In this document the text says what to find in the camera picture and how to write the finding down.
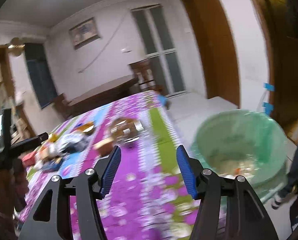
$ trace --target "white tile floor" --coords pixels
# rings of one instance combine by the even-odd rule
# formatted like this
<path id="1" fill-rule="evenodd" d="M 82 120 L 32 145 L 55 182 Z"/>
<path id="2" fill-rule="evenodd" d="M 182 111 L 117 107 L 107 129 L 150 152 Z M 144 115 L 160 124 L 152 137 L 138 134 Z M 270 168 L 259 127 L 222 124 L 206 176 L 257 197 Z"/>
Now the white tile floor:
<path id="1" fill-rule="evenodd" d="M 185 147 L 190 147 L 194 140 L 194 135 L 201 123 L 208 117 L 220 113 L 236 109 L 237 107 L 220 98 L 205 99 L 199 94 L 187 93 L 170 98 L 171 102 L 168 113 L 173 119 L 179 135 L 184 140 Z M 289 170 L 296 146 L 288 140 L 287 147 L 287 168 Z M 294 199 L 289 203 L 284 204 L 278 210 L 273 210 L 268 201 L 264 206 L 271 218 L 277 231 L 279 240 L 285 240 L 291 234 L 289 208 Z"/>

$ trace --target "wooden chair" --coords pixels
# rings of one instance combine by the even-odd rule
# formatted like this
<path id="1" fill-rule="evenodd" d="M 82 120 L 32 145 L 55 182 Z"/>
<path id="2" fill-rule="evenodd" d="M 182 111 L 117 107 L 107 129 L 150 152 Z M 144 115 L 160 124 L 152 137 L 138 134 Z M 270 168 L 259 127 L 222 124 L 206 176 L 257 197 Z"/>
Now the wooden chair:
<path id="1" fill-rule="evenodd" d="M 62 93 L 55 97 L 53 99 L 53 103 L 55 110 L 61 114 L 65 120 L 68 120 L 72 117 L 71 106 L 69 106 L 70 102 L 66 100 L 65 94 Z"/>
<path id="2" fill-rule="evenodd" d="M 161 85 L 157 85 L 153 79 L 150 59 L 144 59 L 138 62 L 131 63 L 129 65 L 134 75 L 138 76 L 139 78 L 138 84 L 141 91 L 155 90 L 162 95 L 166 95 L 163 87 Z"/>

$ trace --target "person's hand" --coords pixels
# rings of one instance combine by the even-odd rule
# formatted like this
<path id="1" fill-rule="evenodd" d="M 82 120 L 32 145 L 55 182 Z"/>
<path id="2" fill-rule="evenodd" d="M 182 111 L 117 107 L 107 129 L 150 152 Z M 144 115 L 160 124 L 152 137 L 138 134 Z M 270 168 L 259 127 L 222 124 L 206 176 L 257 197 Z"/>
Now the person's hand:
<path id="1" fill-rule="evenodd" d="M 14 232 L 13 212 L 15 199 L 24 197 L 28 193 L 28 181 L 26 180 L 26 170 L 21 166 L 13 171 L 0 170 L 0 225 Z"/>

